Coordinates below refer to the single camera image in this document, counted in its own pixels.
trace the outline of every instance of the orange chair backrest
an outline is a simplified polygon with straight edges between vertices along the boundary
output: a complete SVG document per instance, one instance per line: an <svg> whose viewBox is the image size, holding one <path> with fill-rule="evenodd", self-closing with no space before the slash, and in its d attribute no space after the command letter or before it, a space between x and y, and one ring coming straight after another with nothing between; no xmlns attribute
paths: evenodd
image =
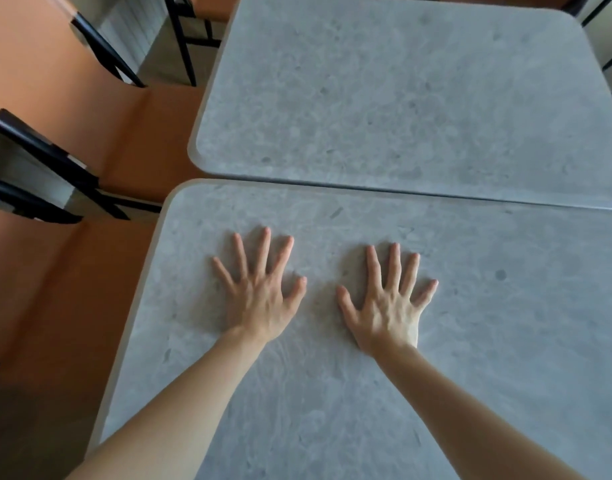
<svg viewBox="0 0 612 480"><path fill-rule="evenodd" d="M79 224L33 221L0 210L0 357Z"/></svg>
<svg viewBox="0 0 612 480"><path fill-rule="evenodd" d="M67 0L0 0L0 108L95 173L148 94L77 39Z"/></svg>

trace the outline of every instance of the person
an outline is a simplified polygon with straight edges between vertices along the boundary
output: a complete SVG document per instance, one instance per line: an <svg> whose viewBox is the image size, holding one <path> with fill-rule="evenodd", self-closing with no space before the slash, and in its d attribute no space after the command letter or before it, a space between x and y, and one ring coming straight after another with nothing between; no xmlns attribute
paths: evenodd
<svg viewBox="0 0 612 480"><path fill-rule="evenodd" d="M214 258L229 297L228 330L101 444L69 480L195 478L237 385L263 347L286 328L306 294L306 278L300 278L287 297L281 293L292 237L286 240L269 273L270 229L263 231L254 269L249 268L239 234L234 235L234 244L238 281L219 258ZM402 277L399 245L392 244L385 286L373 246L368 246L366 258L364 306L355 308L348 291L343 287L337 290L344 320L360 349L374 358L424 421L457 475L462 480L582 479L440 374L419 353L419 319L438 287L437 280L432 280L421 295L411 299L419 254L412 255Z"/></svg>

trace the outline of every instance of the chair seat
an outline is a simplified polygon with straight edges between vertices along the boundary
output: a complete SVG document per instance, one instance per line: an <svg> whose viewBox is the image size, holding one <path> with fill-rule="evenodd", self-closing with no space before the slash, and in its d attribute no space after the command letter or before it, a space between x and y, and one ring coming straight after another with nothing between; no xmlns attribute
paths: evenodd
<svg viewBox="0 0 612 480"><path fill-rule="evenodd" d="M197 18L227 23L238 0L190 0Z"/></svg>
<svg viewBox="0 0 612 480"><path fill-rule="evenodd" d="M203 88L152 85L100 176L109 193L161 203L179 184L205 173L188 157Z"/></svg>
<svg viewBox="0 0 612 480"><path fill-rule="evenodd" d="M0 388L80 416L103 396L155 225L76 226L2 357Z"/></svg>

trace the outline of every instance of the hand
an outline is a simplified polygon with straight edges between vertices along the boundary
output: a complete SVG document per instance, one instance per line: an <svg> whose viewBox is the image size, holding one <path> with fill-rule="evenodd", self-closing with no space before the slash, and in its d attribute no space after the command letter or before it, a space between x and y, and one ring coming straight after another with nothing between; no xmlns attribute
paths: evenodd
<svg viewBox="0 0 612 480"><path fill-rule="evenodd" d="M439 285L437 280L432 280L421 295L411 302L410 296L417 280L419 254L410 257L401 287L399 254L399 244L392 244L388 282L382 288L382 268L377 253L374 246L366 248L368 290L361 310L355 308L346 288L340 286L337 289L344 320L360 349L371 357L383 349L417 347L419 317Z"/></svg>
<svg viewBox="0 0 612 480"><path fill-rule="evenodd" d="M265 344L279 337L294 317L301 299L306 294L306 278L300 278L288 298L281 294L281 277L290 258L295 240L288 238L279 252L270 274L266 273L270 249L270 229L263 229L263 237L257 255L256 268L249 272L244 243L239 234L233 236L241 280L236 283L219 258L212 260L221 277L230 300L228 302L228 326L241 326L252 337Z"/></svg>

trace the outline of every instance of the gray stone tabletop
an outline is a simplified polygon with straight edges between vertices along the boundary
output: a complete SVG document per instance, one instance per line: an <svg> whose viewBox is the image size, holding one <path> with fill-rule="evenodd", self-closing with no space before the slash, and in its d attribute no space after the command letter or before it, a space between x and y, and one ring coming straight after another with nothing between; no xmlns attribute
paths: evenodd
<svg viewBox="0 0 612 480"><path fill-rule="evenodd" d="M169 197L91 441L94 448L203 355L224 323L209 258L230 234L294 235L299 312L227 408L198 478L455 479L421 420L342 324L364 246L422 254L440 288L420 350L590 480L612 479L612 212L225 180Z"/></svg>
<svg viewBox="0 0 612 480"><path fill-rule="evenodd" d="M418 0L241 0L201 169L612 208L612 97L577 21Z"/></svg>

